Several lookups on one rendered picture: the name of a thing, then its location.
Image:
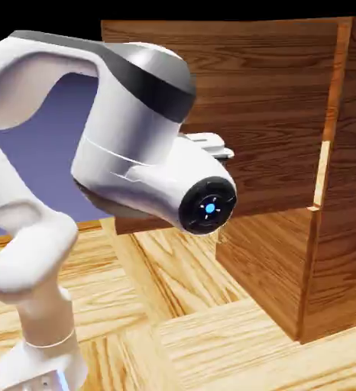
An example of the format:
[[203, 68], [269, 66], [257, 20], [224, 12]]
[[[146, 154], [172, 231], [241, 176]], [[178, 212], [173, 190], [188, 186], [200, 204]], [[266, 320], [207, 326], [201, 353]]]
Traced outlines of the small wooden cabinet door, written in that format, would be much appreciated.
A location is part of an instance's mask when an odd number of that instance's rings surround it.
[[321, 210], [313, 238], [303, 344], [356, 326], [356, 206]]

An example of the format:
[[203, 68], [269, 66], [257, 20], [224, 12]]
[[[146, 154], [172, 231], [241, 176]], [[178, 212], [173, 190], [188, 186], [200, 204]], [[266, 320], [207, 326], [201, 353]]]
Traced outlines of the large wooden cabinet door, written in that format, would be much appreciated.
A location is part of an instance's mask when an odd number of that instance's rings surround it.
[[356, 207], [356, 17], [338, 19], [314, 202], [323, 211]]

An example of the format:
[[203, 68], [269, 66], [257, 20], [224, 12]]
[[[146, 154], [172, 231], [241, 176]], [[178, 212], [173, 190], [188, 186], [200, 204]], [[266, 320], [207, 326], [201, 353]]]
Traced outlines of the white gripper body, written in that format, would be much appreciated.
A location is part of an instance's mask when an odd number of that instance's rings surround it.
[[230, 160], [235, 157], [234, 151], [225, 146], [224, 140], [218, 134], [209, 132], [179, 133], [179, 136], [194, 142], [217, 160]]

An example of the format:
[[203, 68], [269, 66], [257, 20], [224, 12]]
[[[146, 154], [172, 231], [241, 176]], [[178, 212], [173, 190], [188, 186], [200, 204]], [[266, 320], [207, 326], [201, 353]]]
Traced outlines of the wooden cabinet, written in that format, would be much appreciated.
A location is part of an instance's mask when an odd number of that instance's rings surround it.
[[104, 41], [169, 47], [196, 74], [183, 130], [220, 134], [235, 152], [227, 167], [238, 203], [218, 231], [216, 260], [295, 341], [339, 18], [102, 22]]

